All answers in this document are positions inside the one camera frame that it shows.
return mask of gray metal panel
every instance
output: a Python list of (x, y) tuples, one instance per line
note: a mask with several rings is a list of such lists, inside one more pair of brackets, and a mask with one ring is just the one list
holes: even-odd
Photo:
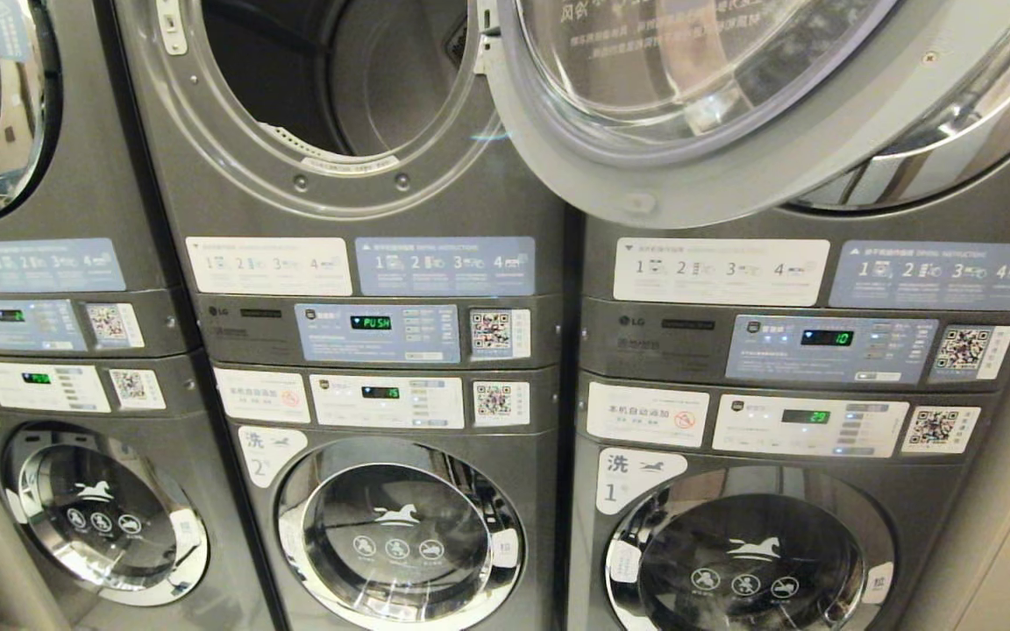
[[(747, 387), (835, 388), (845, 392), (995, 391), (1010, 376), (1010, 347), (999, 376), (994, 380), (960, 383), (928, 383), (930, 364), (949, 324), (1003, 324), (1010, 326), (1010, 313), (849, 311), (814, 309), (767, 309), (758, 307), (709, 307), (701, 304), (645, 304), (582, 299), (582, 336), (579, 363), (602, 376), (637, 380), (747, 385)], [(914, 384), (791, 382), (728, 379), (727, 356), (732, 347), (736, 316), (812, 316), (813, 318), (937, 319), (939, 326), (925, 356), (925, 367)]]
[[(261, 363), (274, 358), (276, 364), (289, 366), (362, 367), (362, 369), (536, 369), (561, 360), (562, 299), (560, 296), (536, 298), (494, 299), (288, 299), (258, 298), (258, 296), (195, 295), (200, 313), (205, 348), (220, 362)], [(462, 346), (460, 363), (440, 362), (308, 362), (303, 355), (296, 324), (296, 305), (323, 304), (384, 304), (400, 307), (404, 304), (457, 304), (458, 334)], [(528, 309), (532, 311), (532, 355), (518, 359), (474, 359), (470, 347), (470, 310)]]
[(109, 238), (127, 291), (181, 283), (170, 254), (107, 3), (46, 3), (61, 64), (61, 128), (36, 188), (0, 218), (0, 241)]
[[(41, 295), (0, 295), (0, 300), (49, 300)], [(193, 326), (193, 315), (188, 298), (182, 288), (170, 290), (149, 290), (127, 293), (73, 293), (57, 296), (57, 300), (71, 299), (73, 313), (84, 334), (89, 350), (70, 351), (60, 355), (71, 356), (165, 356), (199, 346), (197, 331)], [(96, 332), (89, 324), (88, 304), (131, 304), (135, 309), (137, 324), (143, 338), (140, 348), (100, 347)], [(0, 350), (0, 355), (44, 356), (57, 355), (53, 351)]]
[[(462, 430), (425, 430), (424, 436), (435, 434), (440, 435), (470, 435), (477, 436), (478, 439), (488, 439), (493, 435), (538, 435), (546, 431), (558, 430), (562, 427), (561, 419), (561, 373), (557, 366), (547, 369), (537, 369), (536, 371), (369, 371), (368, 369), (286, 369), (280, 366), (257, 366), (249, 363), (225, 363), (213, 360), (213, 366), (218, 369), (234, 369), (235, 371), (265, 371), (272, 373), (294, 373), (294, 375), (324, 375), (324, 376), (393, 376), (393, 377), (458, 377), (462, 379), (462, 396), (465, 399), (466, 420)], [(504, 426), (504, 427), (475, 427), (474, 424), (474, 404), (473, 388), (474, 382), (478, 381), (512, 381), (527, 382), (530, 387), (530, 419), (532, 422), (526, 426)], [(306, 389), (306, 404), (309, 410), (313, 410), (314, 396), (309, 387), (309, 379), (304, 379)], [(268, 421), (249, 421), (229, 418), (231, 422), (241, 424), (252, 424), (252, 426), (264, 426)], [(298, 426), (295, 423), (274, 423), (277, 427), (284, 428), (316, 428), (316, 424), (308, 426)], [(323, 427), (323, 432), (328, 434), (344, 434), (344, 432), (361, 432), (357, 428), (336, 428)], [(377, 434), (390, 435), (400, 434), (400, 431), (377, 430)]]
[[(232, 439), (237, 443), (236, 426), (247, 424), (229, 420)], [(276, 509), (278, 488), (286, 472), (306, 454), (335, 440), (369, 436), (352, 431), (317, 431), (306, 428), (309, 446), (296, 458), (292, 458), (276, 477), (276, 483), (269, 489), (260, 489), (248, 483), (249, 498), (256, 509), (256, 519), (265, 547), (269, 550), (269, 563), (276, 577), (276, 586), (283, 601), (289, 625), (292, 628), (329, 628), (329, 630), (355, 630), (352, 626), (325, 610), (321, 604), (302, 588), (296, 579), (296, 571), (286, 562), (278, 542)], [(520, 516), (524, 535), (525, 554), (521, 579), (509, 598), (478, 628), (488, 631), (532, 628), (549, 630), (556, 628), (559, 603), (552, 599), (552, 583), (557, 572), (557, 539), (554, 508), (559, 493), (557, 467), (559, 456), (559, 434), (548, 430), (535, 435), (438, 435), (435, 432), (404, 432), (393, 434), (416, 443), (438, 448), (446, 454), (466, 461), (485, 475), (502, 495), (513, 504)], [(243, 458), (243, 452), (236, 446), (236, 453)]]
[[(569, 597), (567, 628), (588, 631), (618, 631), (606, 596), (606, 547), (618, 521), (632, 510), (633, 503), (619, 515), (601, 515), (595, 508), (595, 487), (598, 481), (598, 455), (604, 443), (585, 435), (577, 436), (575, 464), (575, 499), (572, 511), (572, 559), (569, 564)], [(659, 448), (661, 451), (676, 451)], [(895, 576), (883, 609), (873, 626), (874, 631), (894, 631), (899, 616), (914, 595), (930, 548), (945, 523), (966, 467), (962, 464), (899, 463), (877, 466), (874, 463), (829, 462), (779, 459), (737, 458), (737, 456), (689, 455), (686, 475), (724, 467), (758, 464), (758, 466), (790, 466), (812, 469), (849, 484), (870, 496), (885, 513), (893, 530), (895, 544)]]
[[(25, 423), (56, 420), (47, 413), (13, 412), (0, 409), (0, 461), (9, 436)], [(65, 613), (73, 620), (87, 615), (93, 621), (120, 621), (137, 628), (254, 628), (270, 631), (272, 608), (265, 598), (260, 579), (263, 564), (256, 540), (245, 534), (249, 516), (233, 481), (235, 463), (224, 451), (220, 432), (223, 423), (205, 411), (191, 415), (166, 416), (150, 430), (137, 419), (74, 415), (60, 420), (81, 428), (112, 436), (147, 456), (158, 467), (173, 476), (189, 496), (209, 531), (209, 569), (202, 582), (185, 598), (169, 606), (128, 608), (97, 599), (79, 588), (68, 572), (57, 567), (27, 535), (29, 549)], [(0, 495), (3, 470), (0, 468)], [(0, 496), (8, 506), (4, 495)]]

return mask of white label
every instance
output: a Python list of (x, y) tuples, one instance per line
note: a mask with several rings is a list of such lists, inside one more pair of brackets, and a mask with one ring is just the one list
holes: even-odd
[(96, 366), (0, 362), (0, 404), (54, 412), (111, 412)]
[(321, 426), (462, 428), (458, 377), (311, 376)]
[(309, 423), (309, 405), (297, 373), (213, 369), (225, 415), (233, 419)]
[(166, 409), (166, 399), (162, 395), (162, 387), (158, 385), (156, 372), (112, 369), (108, 375), (124, 410)]
[(474, 382), (474, 427), (526, 426), (529, 391), (527, 382)]
[(980, 408), (914, 408), (903, 454), (965, 454)]
[(625, 541), (610, 543), (606, 553), (606, 575), (614, 583), (637, 583), (641, 570), (641, 549)]
[(603, 515), (617, 515), (642, 493), (687, 469), (688, 460), (681, 454), (603, 448), (598, 455), (595, 507)]
[(754, 454), (890, 458), (910, 404), (724, 395), (712, 447)]
[(708, 404), (704, 392), (590, 384), (587, 431), (601, 438), (700, 447)]
[(1000, 366), (1007, 355), (1010, 346), (1010, 327), (997, 327), (993, 330), (993, 338), (989, 339), (989, 347), (985, 351), (985, 359), (977, 371), (978, 380), (992, 381), (1000, 376)]
[(492, 543), (494, 567), (516, 567), (521, 561), (521, 538), (513, 528), (494, 532)]
[(188, 236), (185, 247), (202, 293), (354, 295), (344, 239)]
[(825, 277), (821, 239), (618, 239), (614, 299), (811, 307)]
[(869, 606), (881, 606), (887, 599), (894, 583), (894, 563), (886, 562), (868, 570), (868, 585), (863, 593), (863, 602)]
[(240, 427), (239, 436), (248, 478), (261, 489), (268, 489), (286, 463), (306, 448), (306, 435), (292, 428), (245, 426)]

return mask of white horse icon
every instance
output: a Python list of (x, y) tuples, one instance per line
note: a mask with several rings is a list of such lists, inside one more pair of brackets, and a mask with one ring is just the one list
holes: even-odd
[(374, 511), (381, 513), (375, 520), (375, 523), (382, 523), (385, 526), (406, 526), (408, 528), (414, 527), (420, 520), (417, 520), (412, 516), (415, 512), (415, 504), (404, 504), (404, 508), (400, 508), (398, 511), (389, 511), (387, 508), (373, 508)]
[(107, 482), (100, 481), (96, 483), (95, 487), (89, 487), (87, 484), (82, 484), (78, 482), (76, 484), (77, 489), (80, 489), (80, 493), (77, 493), (77, 498), (82, 500), (89, 500), (92, 502), (110, 502), (115, 500), (116, 497), (111, 494), (111, 487)]
[(727, 554), (734, 556), (736, 559), (771, 561), (781, 558), (781, 554), (778, 554), (778, 547), (781, 546), (781, 541), (778, 540), (777, 536), (771, 536), (770, 539), (766, 539), (766, 541), (759, 544), (746, 543), (742, 539), (732, 539), (730, 542), (736, 544), (738, 547), (734, 548), (734, 550), (729, 550)]

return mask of washing machine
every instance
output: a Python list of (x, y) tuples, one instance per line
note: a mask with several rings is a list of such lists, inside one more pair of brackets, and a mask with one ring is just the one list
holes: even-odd
[(0, 0), (0, 355), (196, 341), (111, 10)]
[(502, 130), (473, 3), (115, 4), (214, 359), (559, 361), (573, 218)]
[(558, 367), (214, 369), (290, 628), (559, 628)]
[(0, 499), (74, 628), (276, 628), (204, 363), (0, 356)]
[(569, 628), (898, 628), (1010, 379), (1010, 1), (480, 3), (587, 213)]

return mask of clothes dryer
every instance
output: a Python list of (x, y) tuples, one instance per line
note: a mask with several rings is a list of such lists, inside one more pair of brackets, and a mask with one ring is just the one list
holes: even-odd
[(559, 628), (557, 367), (216, 376), (290, 627)]
[(76, 628), (275, 628), (203, 355), (0, 358), (0, 499)]
[(105, 3), (0, 0), (0, 355), (196, 339)]
[(569, 213), (502, 131), (473, 3), (116, 7), (213, 358), (558, 362)]

